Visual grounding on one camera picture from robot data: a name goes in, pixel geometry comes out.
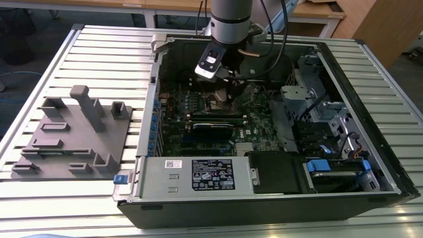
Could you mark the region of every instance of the blue latch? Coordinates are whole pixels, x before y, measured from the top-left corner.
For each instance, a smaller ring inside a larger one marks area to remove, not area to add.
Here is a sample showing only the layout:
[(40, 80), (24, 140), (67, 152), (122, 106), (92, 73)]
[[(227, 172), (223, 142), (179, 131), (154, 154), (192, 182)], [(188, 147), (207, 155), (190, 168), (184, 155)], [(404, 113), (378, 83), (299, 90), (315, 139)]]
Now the blue latch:
[(331, 166), (327, 160), (311, 160), (307, 162), (310, 172), (331, 171)]
[(128, 184), (128, 175), (115, 175), (114, 184)]
[(366, 171), (371, 170), (371, 166), (367, 160), (363, 160), (363, 166)]

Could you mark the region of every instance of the white sticker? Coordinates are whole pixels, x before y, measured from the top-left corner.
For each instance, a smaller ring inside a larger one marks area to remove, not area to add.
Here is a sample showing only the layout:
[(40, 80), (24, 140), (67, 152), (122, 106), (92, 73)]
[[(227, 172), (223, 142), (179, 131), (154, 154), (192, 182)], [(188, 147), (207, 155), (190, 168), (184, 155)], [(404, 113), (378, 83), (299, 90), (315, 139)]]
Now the white sticker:
[(123, 6), (131, 6), (131, 7), (142, 7), (142, 5), (140, 4), (123, 4)]
[(180, 169), (183, 167), (183, 161), (182, 160), (167, 160), (164, 163), (164, 167), (167, 169)]

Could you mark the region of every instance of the aluminum extrusion table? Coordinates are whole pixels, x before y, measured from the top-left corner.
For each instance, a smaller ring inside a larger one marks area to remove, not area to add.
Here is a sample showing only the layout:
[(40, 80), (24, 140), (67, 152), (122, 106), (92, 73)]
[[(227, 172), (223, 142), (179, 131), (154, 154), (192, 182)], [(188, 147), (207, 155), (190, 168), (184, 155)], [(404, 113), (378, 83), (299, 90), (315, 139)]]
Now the aluminum extrusion table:
[[(423, 198), (404, 205), (366, 212), (346, 221), (139, 230), (112, 200), (112, 181), (12, 181), (11, 168), (20, 158), (44, 113), (38, 107), (47, 96), (66, 97), (75, 84), (87, 85), (103, 105), (124, 101), (135, 108), (120, 168), (135, 166), (144, 98), (148, 89), (151, 37), (171, 31), (106, 26), (71, 30), (44, 76), (0, 143), (0, 237), (58, 234), (74, 237), (155, 235), (159, 237), (378, 237), (416, 238), (423, 234)], [(423, 192), (423, 116), (366, 45), (354, 40), (290, 37), (324, 41), (351, 84)]]

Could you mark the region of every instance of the motherboard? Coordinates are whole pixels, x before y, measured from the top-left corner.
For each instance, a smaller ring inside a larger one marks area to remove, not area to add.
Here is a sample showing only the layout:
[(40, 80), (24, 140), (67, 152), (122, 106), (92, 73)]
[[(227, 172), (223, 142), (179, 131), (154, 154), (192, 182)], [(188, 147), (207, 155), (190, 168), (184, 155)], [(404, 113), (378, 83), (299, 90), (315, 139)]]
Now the motherboard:
[(232, 103), (190, 80), (164, 82), (163, 156), (244, 156), (246, 152), (279, 151), (270, 101), (279, 92), (250, 84)]

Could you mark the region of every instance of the warning label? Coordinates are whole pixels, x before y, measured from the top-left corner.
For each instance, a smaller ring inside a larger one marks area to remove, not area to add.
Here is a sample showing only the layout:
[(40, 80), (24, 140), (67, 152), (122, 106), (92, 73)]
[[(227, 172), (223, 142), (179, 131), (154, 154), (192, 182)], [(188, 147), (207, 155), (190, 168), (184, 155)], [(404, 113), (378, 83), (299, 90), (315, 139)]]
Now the warning label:
[(192, 189), (234, 190), (232, 160), (194, 160), (192, 161)]

